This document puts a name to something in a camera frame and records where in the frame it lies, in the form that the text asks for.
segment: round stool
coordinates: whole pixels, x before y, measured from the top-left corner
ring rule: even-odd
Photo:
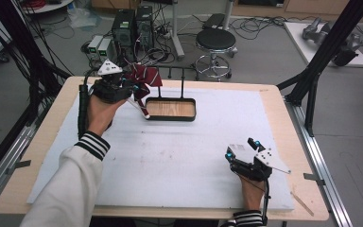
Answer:
[[[199,80],[199,75],[217,78],[218,81],[221,77],[227,79],[232,77],[229,63],[216,55],[232,51],[235,45],[235,36],[232,33],[217,28],[204,29],[197,34],[196,45],[209,52],[208,55],[199,57],[195,62],[196,80]]]

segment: black and white striped cuff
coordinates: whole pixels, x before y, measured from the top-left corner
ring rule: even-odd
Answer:
[[[85,132],[81,139],[75,144],[75,146],[87,149],[88,152],[101,161],[104,159],[106,153],[111,148],[108,142],[91,131]]]
[[[242,211],[234,213],[235,223],[238,227],[255,227],[263,226],[262,215],[260,211]]]

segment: gray floor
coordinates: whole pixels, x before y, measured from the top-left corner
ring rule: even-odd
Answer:
[[[41,16],[43,23],[58,22],[65,18],[64,10]],[[180,33],[197,33],[201,24],[194,17],[183,17]],[[111,29],[112,20],[100,19],[97,27],[75,28],[68,26],[69,19],[55,24],[55,33],[46,39],[64,64],[75,75],[82,75],[89,69],[87,59],[80,47],[92,39],[94,34],[105,34]],[[271,26],[261,31],[252,41],[237,38],[238,53],[229,59],[233,76],[222,82],[278,84],[299,74],[306,66],[287,32]],[[202,54],[194,47],[195,38],[180,36],[186,57],[172,65],[189,66]],[[194,80],[195,73],[186,74]],[[204,81],[215,79],[201,78]],[[27,83],[13,62],[0,62],[0,142],[27,105]],[[291,88],[284,89],[283,95]],[[320,150],[329,167],[354,226],[363,226],[363,68],[327,67],[319,81],[314,116],[314,133]],[[0,215],[0,226],[18,226],[22,216]],[[141,226],[152,226],[139,222]],[[281,221],[272,220],[269,226],[281,226]],[[324,222],[290,221],[288,226],[335,226],[333,218]]]

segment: black stool seat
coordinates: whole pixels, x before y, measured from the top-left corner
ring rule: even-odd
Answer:
[[[235,36],[227,30],[208,28],[197,34],[196,41],[206,49],[226,50],[234,46]]]

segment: black metal post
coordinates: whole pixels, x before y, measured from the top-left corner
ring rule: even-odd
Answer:
[[[287,102],[300,106],[305,95],[309,92],[307,109],[305,114],[305,128],[311,136],[312,131],[315,99],[317,94],[318,80],[320,74],[328,65],[329,61],[337,54],[346,38],[354,30],[355,26],[363,17],[363,0],[351,0],[346,8],[337,18],[324,42],[320,45],[317,53],[308,66],[296,77],[288,79],[280,84],[280,90],[297,83],[293,91],[285,97]]]

